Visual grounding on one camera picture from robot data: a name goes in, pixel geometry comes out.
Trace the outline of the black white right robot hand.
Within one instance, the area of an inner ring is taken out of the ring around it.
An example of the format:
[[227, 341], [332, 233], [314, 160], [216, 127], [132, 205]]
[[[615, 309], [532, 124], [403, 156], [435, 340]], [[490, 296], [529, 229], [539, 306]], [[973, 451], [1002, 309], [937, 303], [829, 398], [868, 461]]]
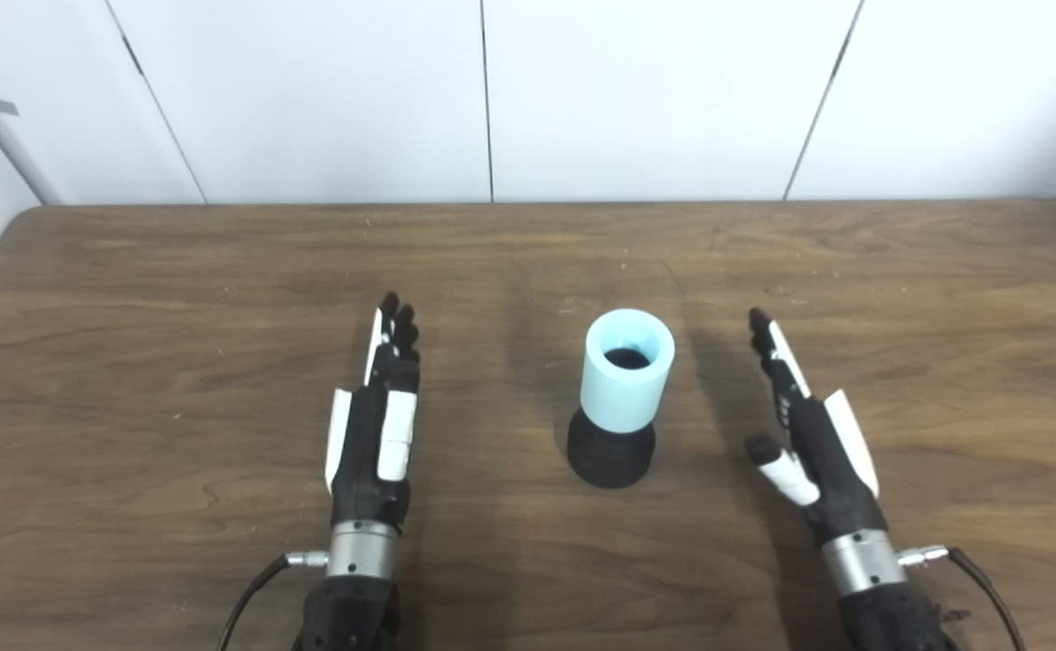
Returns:
[[812, 394], [780, 326], [763, 309], [750, 310], [749, 330], [784, 433], [747, 438], [750, 461], [802, 508], [816, 545], [860, 531], [887, 531], [876, 469], [845, 392], [825, 399]]

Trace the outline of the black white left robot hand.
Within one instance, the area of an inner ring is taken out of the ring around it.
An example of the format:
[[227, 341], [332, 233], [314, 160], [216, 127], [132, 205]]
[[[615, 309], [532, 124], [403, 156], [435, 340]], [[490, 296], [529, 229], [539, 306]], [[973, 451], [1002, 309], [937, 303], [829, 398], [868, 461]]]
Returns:
[[415, 441], [420, 354], [415, 309], [388, 292], [375, 310], [363, 383], [331, 403], [325, 481], [329, 524], [372, 522], [403, 531]]

